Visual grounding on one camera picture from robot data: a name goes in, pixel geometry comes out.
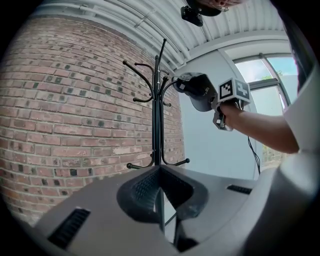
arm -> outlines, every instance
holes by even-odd
[[[222,104],[220,109],[229,127],[274,150],[289,154],[298,152],[297,141],[283,116],[246,112],[230,104]]]

cable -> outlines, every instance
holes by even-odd
[[[240,107],[240,102],[239,102],[239,101],[237,101],[236,103],[237,103],[239,109],[244,110],[244,107],[243,107],[243,106],[242,106],[242,108]],[[254,148],[252,147],[252,144],[251,144],[251,141],[250,141],[249,136],[248,136],[248,144],[249,144],[249,147],[250,147],[250,149],[251,149],[251,151],[252,151],[252,153],[253,153],[253,156],[254,156],[254,159],[255,159],[255,162],[256,162],[256,166],[257,166],[257,168],[258,168],[258,173],[259,173],[259,175],[260,175],[260,173],[261,173],[261,171],[260,171],[260,163],[261,163],[261,162],[260,162],[260,158],[259,158],[259,156],[257,155],[257,153],[255,152]]]

hand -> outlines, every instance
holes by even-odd
[[[225,124],[230,128],[233,127],[233,122],[236,116],[241,113],[241,110],[236,107],[235,103],[233,102],[223,102],[220,105],[221,112],[225,115]]]

window frame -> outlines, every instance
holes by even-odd
[[[287,90],[281,81],[281,78],[279,77],[278,73],[274,69],[274,67],[271,65],[269,62],[268,58],[288,58],[288,57],[293,57],[292,54],[290,53],[269,53],[269,54],[263,54],[259,53],[259,55],[253,55],[253,56],[248,56],[248,57],[243,57],[243,58],[237,58],[233,60],[234,64],[237,63],[243,63],[243,62],[248,62],[248,61],[254,61],[254,60],[261,60],[262,63],[265,65],[269,73],[271,74],[272,78],[271,79],[266,79],[266,80],[259,80],[259,81],[254,81],[254,82],[249,82],[250,90],[259,90],[263,88],[268,88],[272,86],[276,86],[279,94],[283,100],[284,107],[287,108],[288,106],[291,105],[291,101],[289,99]]]

window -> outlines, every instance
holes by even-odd
[[[297,98],[298,72],[293,57],[266,58],[261,55],[257,56],[257,59],[235,65],[244,80],[251,85],[251,95],[258,113],[280,116],[285,106],[289,105],[284,93],[287,94],[291,103]],[[283,84],[282,88],[275,73]],[[263,145],[262,159],[260,159],[261,171],[277,167],[286,156],[285,153]]]

